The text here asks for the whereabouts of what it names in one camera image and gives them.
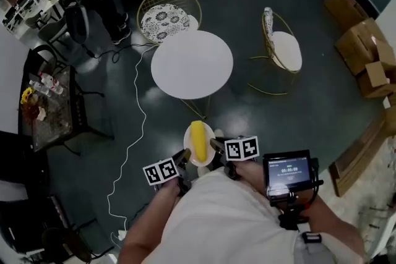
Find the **long cardboard box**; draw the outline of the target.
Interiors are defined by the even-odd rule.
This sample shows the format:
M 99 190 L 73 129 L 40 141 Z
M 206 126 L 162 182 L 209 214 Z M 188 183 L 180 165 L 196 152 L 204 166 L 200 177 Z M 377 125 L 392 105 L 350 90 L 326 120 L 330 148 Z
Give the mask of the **long cardboard box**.
M 324 6 L 344 32 L 369 18 L 356 0 L 324 0 Z

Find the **stack of wooden planks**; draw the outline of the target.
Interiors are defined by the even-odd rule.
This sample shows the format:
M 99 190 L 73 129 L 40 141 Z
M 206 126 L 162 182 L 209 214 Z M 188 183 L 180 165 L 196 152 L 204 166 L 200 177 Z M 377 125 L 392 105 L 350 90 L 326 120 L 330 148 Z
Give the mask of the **stack of wooden planks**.
M 396 106 L 381 111 L 363 134 L 329 166 L 337 197 L 350 190 L 385 140 L 393 136 L 396 136 Z

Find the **round white table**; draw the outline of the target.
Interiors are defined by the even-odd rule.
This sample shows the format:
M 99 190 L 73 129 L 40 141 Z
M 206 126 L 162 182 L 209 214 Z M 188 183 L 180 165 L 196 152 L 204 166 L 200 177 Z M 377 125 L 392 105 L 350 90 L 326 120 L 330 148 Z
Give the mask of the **round white table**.
M 181 32 L 165 39 L 151 62 L 154 82 L 161 91 L 181 100 L 201 119 L 194 100 L 210 98 L 228 81 L 233 54 L 219 37 L 202 30 Z

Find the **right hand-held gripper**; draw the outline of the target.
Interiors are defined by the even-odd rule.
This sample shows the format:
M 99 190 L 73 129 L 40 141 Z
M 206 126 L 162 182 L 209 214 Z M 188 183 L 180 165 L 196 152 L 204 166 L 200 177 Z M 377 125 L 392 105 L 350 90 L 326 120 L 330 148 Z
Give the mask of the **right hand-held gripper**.
M 224 172 L 232 180 L 241 178 L 236 172 L 235 162 L 257 161 L 259 156 L 257 136 L 211 138 L 210 146 L 222 156 L 220 162 L 224 166 Z

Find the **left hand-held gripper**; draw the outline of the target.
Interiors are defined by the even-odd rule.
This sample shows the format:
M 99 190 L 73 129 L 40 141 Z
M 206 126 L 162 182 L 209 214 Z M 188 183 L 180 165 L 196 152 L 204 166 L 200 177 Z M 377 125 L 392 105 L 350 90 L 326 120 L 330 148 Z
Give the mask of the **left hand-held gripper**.
M 184 196 L 191 189 L 191 181 L 186 174 L 186 165 L 191 157 L 190 149 L 186 148 L 171 158 L 160 160 L 143 168 L 147 182 L 158 192 L 165 183 L 172 179 L 178 180 L 179 196 Z

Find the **white oval seat cushion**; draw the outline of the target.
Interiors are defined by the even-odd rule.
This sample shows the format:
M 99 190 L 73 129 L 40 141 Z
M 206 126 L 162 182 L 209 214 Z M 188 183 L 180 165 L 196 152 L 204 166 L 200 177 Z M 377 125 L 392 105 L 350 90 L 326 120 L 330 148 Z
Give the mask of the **white oval seat cushion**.
M 297 39 L 286 32 L 273 32 L 272 41 L 274 44 L 273 61 L 282 69 L 299 72 L 302 68 L 303 60 Z

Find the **floral back cushion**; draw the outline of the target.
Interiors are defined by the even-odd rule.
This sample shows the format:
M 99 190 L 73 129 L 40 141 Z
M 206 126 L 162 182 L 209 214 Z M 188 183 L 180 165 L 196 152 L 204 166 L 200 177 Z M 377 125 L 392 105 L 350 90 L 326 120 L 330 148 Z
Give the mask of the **floral back cushion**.
M 264 26 L 270 42 L 273 43 L 273 11 L 270 7 L 264 9 Z

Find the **person's right forearm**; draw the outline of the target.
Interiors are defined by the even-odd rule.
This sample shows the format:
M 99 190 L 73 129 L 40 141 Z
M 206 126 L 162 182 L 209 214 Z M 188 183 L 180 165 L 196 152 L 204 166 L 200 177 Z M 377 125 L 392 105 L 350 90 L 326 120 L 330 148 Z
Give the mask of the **person's right forearm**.
M 252 188 L 265 195 L 265 176 L 262 165 L 253 161 L 238 162 L 236 172 Z M 303 210 L 301 215 L 307 217 L 311 232 L 331 236 L 350 250 L 351 258 L 348 263 L 364 263 L 364 242 L 359 231 L 351 224 L 341 220 L 323 201 L 317 196 L 310 207 Z

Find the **white round plate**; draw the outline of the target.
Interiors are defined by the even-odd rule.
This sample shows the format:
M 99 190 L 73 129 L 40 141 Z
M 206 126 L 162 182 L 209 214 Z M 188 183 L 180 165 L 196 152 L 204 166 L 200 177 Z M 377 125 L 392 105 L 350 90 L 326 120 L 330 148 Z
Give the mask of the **white round plate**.
M 191 128 L 188 127 L 184 134 L 183 146 L 185 149 L 188 148 L 191 151 L 189 162 L 197 167 L 208 166 L 213 161 L 214 156 L 216 154 L 216 151 L 210 145 L 210 139 L 215 138 L 214 131 L 206 123 L 204 123 L 204 128 L 205 128 L 205 148 L 206 148 L 206 154 L 207 154 L 207 159 L 204 162 L 200 162 L 197 159 L 195 149 L 194 149 L 194 144 L 192 141 Z

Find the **black white floral seat cushion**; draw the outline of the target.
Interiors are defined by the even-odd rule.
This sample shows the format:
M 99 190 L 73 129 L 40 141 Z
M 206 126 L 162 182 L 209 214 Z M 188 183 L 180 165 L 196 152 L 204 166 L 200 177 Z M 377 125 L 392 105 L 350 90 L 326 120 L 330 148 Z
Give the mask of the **black white floral seat cushion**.
M 179 32 L 189 30 L 190 18 L 174 4 L 159 4 L 149 9 L 141 20 L 144 36 L 156 44 Z

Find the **dark round stool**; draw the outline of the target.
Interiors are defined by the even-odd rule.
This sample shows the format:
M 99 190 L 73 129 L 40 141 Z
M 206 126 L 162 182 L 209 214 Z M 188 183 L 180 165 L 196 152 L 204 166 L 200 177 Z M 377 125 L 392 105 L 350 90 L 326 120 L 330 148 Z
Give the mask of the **dark round stool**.
M 90 249 L 71 229 L 48 228 L 42 234 L 41 241 L 47 259 L 55 264 L 63 264 L 72 256 L 85 264 L 90 264 L 92 261 Z

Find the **large cardboard box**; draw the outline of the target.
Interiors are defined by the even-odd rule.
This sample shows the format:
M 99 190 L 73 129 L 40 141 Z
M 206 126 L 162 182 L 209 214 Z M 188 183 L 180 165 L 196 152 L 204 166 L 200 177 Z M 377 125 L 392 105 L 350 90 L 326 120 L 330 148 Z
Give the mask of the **large cardboard box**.
M 355 77 L 365 71 L 366 64 L 377 61 L 385 70 L 396 68 L 394 50 L 373 18 L 347 30 L 336 41 L 335 47 Z

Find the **black monitor screen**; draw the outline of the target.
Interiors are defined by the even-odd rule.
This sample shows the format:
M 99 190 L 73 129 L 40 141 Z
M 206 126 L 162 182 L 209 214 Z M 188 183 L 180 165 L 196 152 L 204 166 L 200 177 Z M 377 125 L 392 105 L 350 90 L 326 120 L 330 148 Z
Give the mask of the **black monitor screen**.
M 264 154 L 263 168 L 268 198 L 305 190 L 314 179 L 309 150 Z

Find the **sunflower bouquet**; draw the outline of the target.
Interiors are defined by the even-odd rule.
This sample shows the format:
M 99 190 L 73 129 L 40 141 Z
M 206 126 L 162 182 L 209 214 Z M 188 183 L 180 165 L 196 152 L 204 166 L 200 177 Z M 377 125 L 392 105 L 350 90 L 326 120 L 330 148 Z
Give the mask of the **sunflower bouquet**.
M 32 87 L 26 88 L 20 99 L 20 110 L 22 116 L 27 121 L 33 121 L 37 119 L 39 113 L 39 107 L 44 108 L 43 102 L 40 101 L 39 96 L 36 94 L 36 90 Z

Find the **yellow corn cob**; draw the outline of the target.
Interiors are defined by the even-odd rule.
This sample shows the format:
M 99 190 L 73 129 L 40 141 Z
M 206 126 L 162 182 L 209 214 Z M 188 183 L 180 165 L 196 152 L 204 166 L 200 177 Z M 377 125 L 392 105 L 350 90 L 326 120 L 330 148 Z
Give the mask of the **yellow corn cob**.
M 196 158 L 201 163 L 207 160 L 207 145 L 205 126 L 202 121 L 193 121 L 190 125 L 191 140 L 194 147 Z

